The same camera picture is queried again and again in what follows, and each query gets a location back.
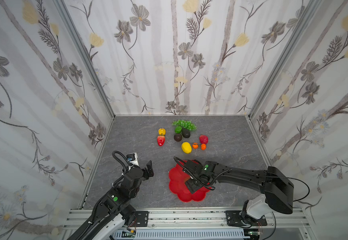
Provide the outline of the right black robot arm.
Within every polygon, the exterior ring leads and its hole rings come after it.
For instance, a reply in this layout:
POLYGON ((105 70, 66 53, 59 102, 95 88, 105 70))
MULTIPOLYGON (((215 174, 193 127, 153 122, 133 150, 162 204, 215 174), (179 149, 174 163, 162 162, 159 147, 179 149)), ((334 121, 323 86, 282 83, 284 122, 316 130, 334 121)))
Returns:
POLYGON ((214 184, 231 184, 260 193, 258 197, 247 200, 241 211, 243 220, 259 220, 271 212, 284 215, 293 213, 294 184, 277 168, 269 166, 266 170, 245 170, 207 161, 179 161, 182 171, 190 176, 185 182, 194 194, 201 188, 214 190, 214 184))

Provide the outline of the dark red pomegranate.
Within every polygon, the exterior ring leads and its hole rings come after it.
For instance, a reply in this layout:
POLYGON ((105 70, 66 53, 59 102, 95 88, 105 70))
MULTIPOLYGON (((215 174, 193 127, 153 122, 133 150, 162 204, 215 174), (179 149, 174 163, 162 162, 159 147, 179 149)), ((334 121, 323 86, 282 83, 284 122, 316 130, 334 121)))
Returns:
POLYGON ((207 145, 209 142, 209 138, 206 135, 200 135, 199 140, 202 145, 207 145))

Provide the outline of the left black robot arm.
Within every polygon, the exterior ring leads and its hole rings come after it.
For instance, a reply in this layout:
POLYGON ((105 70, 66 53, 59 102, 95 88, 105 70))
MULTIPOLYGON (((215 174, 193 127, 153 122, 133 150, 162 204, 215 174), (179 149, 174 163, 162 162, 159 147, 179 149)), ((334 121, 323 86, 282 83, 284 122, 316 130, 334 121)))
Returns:
POLYGON ((69 237, 70 240, 109 240, 124 225, 136 220, 131 200, 137 196, 143 181, 154 176, 152 162, 145 168, 130 167, 93 207, 88 219, 69 237))

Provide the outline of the red flower-shaped fruit bowl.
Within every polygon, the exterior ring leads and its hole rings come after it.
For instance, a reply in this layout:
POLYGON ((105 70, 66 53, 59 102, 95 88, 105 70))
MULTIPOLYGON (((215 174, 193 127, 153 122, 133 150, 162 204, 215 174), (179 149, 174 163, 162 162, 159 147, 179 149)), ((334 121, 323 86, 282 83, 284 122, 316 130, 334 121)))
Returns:
POLYGON ((205 187, 197 190, 194 194, 192 194, 189 189, 186 187, 185 182, 190 180, 191 177, 183 172, 182 167, 178 164, 172 168, 169 172, 169 189, 173 194, 176 194, 179 200, 184 203, 188 203, 191 201, 201 202, 205 199, 207 193, 210 190, 207 190, 205 187))

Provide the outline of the yellow lemon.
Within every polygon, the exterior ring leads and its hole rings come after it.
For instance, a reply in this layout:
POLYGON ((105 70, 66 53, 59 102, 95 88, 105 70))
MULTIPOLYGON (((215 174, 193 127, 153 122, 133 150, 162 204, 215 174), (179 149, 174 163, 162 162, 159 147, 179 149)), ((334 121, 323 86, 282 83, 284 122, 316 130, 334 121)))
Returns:
POLYGON ((181 148, 185 154, 190 154, 192 152, 192 149, 193 149, 192 145, 188 142, 183 142, 181 145, 181 148))

